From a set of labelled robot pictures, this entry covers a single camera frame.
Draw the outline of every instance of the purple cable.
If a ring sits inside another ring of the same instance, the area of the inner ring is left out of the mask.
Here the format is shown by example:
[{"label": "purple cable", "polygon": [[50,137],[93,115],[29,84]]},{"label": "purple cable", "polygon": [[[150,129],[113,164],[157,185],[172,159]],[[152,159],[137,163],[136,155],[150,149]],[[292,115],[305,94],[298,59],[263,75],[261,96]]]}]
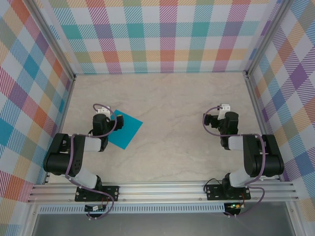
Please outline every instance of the purple cable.
[{"label": "purple cable", "polygon": [[[84,136],[86,136],[86,137],[91,137],[91,138],[102,138],[102,137],[105,137],[105,136],[110,135],[110,134],[115,130],[116,125],[117,125],[117,117],[116,117],[115,113],[114,113],[109,107],[106,107],[106,106],[104,106],[104,105],[102,105],[102,104],[95,103],[95,104],[93,104],[93,109],[94,109],[95,111],[97,111],[97,109],[95,108],[95,106],[102,106],[102,107],[106,108],[107,110],[109,110],[109,112],[114,116],[114,119],[115,119],[114,127],[113,127],[113,128],[111,129],[111,131],[109,131],[107,134],[98,135],[98,136],[85,135],[85,134],[82,134],[82,135],[84,135]],[[75,135],[76,135],[76,134],[73,134],[73,135],[71,136],[71,140],[70,140],[70,160],[69,160],[69,165],[68,165],[67,171],[65,172],[65,175],[64,175],[64,176],[65,176],[66,179],[68,179],[68,180],[70,181],[70,183],[73,183],[74,185],[78,186],[79,188],[83,188],[83,189],[86,189],[86,190],[91,191],[91,192],[94,192],[94,193],[103,194],[103,195],[109,197],[109,198],[112,200],[112,205],[110,206],[110,208],[109,208],[105,213],[103,213],[101,216],[92,218],[92,217],[90,216],[90,212],[88,212],[88,216],[89,216],[90,220],[91,220],[91,219],[93,219],[93,220],[98,220],[98,219],[101,219],[101,218],[105,217],[105,216],[113,209],[113,207],[114,207],[114,198],[113,198],[111,195],[109,195],[108,193],[104,193],[104,192],[101,192],[101,191],[97,191],[97,190],[95,190],[95,189],[91,189],[91,188],[87,188],[87,187],[85,187],[85,186],[82,186],[82,185],[78,184],[77,182],[73,181],[73,180],[71,179],[71,177],[68,175],[68,174],[69,174],[69,171],[70,171],[70,168],[71,168],[71,165],[72,165],[72,162],[73,162],[73,152],[74,152],[73,139],[74,139],[74,136],[75,136]]]},{"label": "purple cable", "polygon": [[220,106],[217,106],[217,107],[213,107],[213,108],[210,108],[209,110],[206,111],[206,113],[203,115],[203,119],[202,119],[202,125],[203,125],[203,128],[211,135],[214,135],[214,136],[217,136],[217,137],[240,137],[240,136],[245,136],[245,135],[255,135],[259,138],[260,142],[261,142],[261,149],[262,149],[262,163],[261,163],[261,169],[260,169],[260,172],[259,174],[257,175],[256,178],[248,181],[245,183],[245,186],[247,186],[248,188],[251,188],[251,189],[261,189],[262,190],[262,195],[261,195],[261,198],[258,200],[258,202],[249,210],[245,211],[244,213],[241,213],[239,214],[238,216],[242,216],[242,215],[245,215],[246,213],[250,212],[251,210],[253,210],[254,208],[257,207],[258,204],[261,203],[262,199],[264,198],[265,196],[265,190],[262,188],[262,187],[251,187],[251,186],[248,186],[248,184],[251,184],[251,183],[254,183],[256,182],[257,180],[259,180],[259,178],[262,176],[263,172],[264,172],[264,169],[265,169],[265,164],[266,164],[266,149],[265,149],[265,143],[264,143],[264,140],[262,139],[261,135],[260,134],[215,134],[215,133],[212,133],[211,131],[209,131],[205,125],[205,118],[206,118],[206,115],[211,111],[211,110],[214,110],[214,109],[220,109],[222,107]]}]

